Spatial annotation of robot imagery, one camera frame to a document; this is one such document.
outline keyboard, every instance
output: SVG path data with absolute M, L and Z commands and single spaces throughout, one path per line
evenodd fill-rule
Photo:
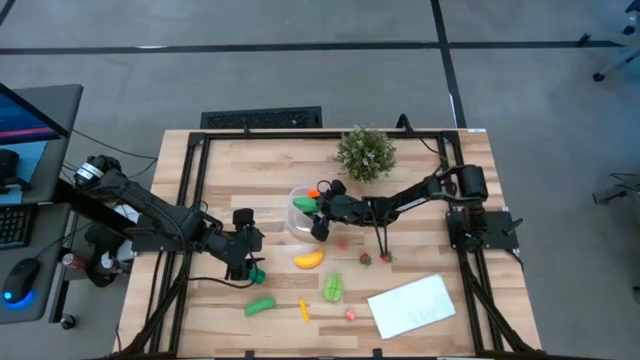
M 0 250 L 29 245 L 37 205 L 0 207 Z
M 201 129 L 289 129 L 321 128 L 322 110 L 319 106 L 257 109 L 241 111 L 204 112 Z

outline monitor screen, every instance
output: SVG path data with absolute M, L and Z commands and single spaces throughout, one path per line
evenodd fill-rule
M 32 112 L 0 93 L 0 143 L 21 143 L 58 138 L 58 132 Z

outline computer mouse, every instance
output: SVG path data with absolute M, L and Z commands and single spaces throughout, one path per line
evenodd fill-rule
M 15 304 L 24 299 L 33 286 L 33 281 L 40 271 L 40 262 L 34 258 L 20 260 L 11 269 L 9 275 L 4 280 L 2 287 L 2 297 L 9 304 Z

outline computer monitor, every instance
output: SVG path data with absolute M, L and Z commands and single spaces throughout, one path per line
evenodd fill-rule
M 68 136 L 62 126 L 0 83 L 0 145 Z

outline desk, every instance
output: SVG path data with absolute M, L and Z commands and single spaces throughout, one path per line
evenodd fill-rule
M 188 131 L 167 131 L 164 136 L 152 192 L 170 203 L 177 198 L 188 136 Z M 487 134 L 460 130 L 459 136 L 465 163 L 484 168 L 490 193 L 485 207 L 504 206 Z M 286 230 L 287 196 L 298 185 L 338 178 L 355 197 L 392 195 L 430 175 L 439 164 L 438 156 L 418 140 L 398 139 L 397 166 L 389 177 L 360 185 L 349 181 L 333 160 L 336 144 L 337 140 L 310 139 L 211 142 L 202 198 L 209 204 L 208 212 L 225 227 L 231 226 L 234 209 L 255 210 L 256 226 L 266 235 L 258 256 L 267 259 L 260 263 L 267 281 L 246 290 L 210 282 L 189 283 L 178 356 L 244 356 L 245 350 L 255 350 L 256 356 L 371 356 L 373 348 L 381 348 L 385 356 L 474 354 L 457 255 L 449 246 L 445 203 L 434 201 L 412 209 L 389 226 L 389 249 L 396 257 L 390 265 L 375 259 L 365 269 L 358 263 L 362 252 L 374 257 L 378 252 L 370 228 L 338 225 L 326 243 L 299 240 Z M 198 146 L 194 163 L 199 154 Z M 191 171 L 186 204 L 192 203 L 196 168 Z M 348 242 L 348 249 L 339 249 L 336 245 L 340 241 Z M 317 247 L 326 251 L 321 265 L 308 270 L 294 265 L 295 255 Z M 123 345 L 129 344 L 144 324 L 156 256 L 148 253 L 135 261 L 120 319 Z M 504 251 L 486 251 L 485 256 L 496 305 L 520 336 L 539 348 L 519 264 Z M 209 255 L 193 257 L 191 276 L 222 277 L 224 270 L 225 264 Z M 334 272 L 342 273 L 345 286 L 339 304 L 326 303 L 322 295 L 325 279 Z M 456 315 L 383 341 L 366 299 L 432 274 L 444 277 Z M 245 318 L 244 305 L 264 296 L 273 296 L 276 308 Z M 300 314 L 301 297 L 309 306 L 309 324 Z M 355 321 L 344 319 L 347 309 L 355 311 Z M 479 313 L 488 349 L 490 336 L 481 307 Z M 172 318 L 170 310 L 165 316 L 161 350 L 167 348 Z
M 82 86 L 19 89 L 16 93 L 71 132 L 80 104 Z M 68 143 L 68 139 L 51 140 L 47 143 L 32 177 L 33 189 L 24 194 L 23 204 L 51 201 Z M 63 236 L 70 212 L 71 206 L 68 204 L 38 206 L 29 246 L 0 251 L 0 281 L 4 283 L 5 277 L 18 261 L 35 256 L 42 248 Z M 0 324 L 34 321 L 42 317 L 61 247 L 62 243 L 59 243 L 40 256 L 41 268 L 33 285 L 34 298 L 27 307 L 18 311 L 0 304 Z

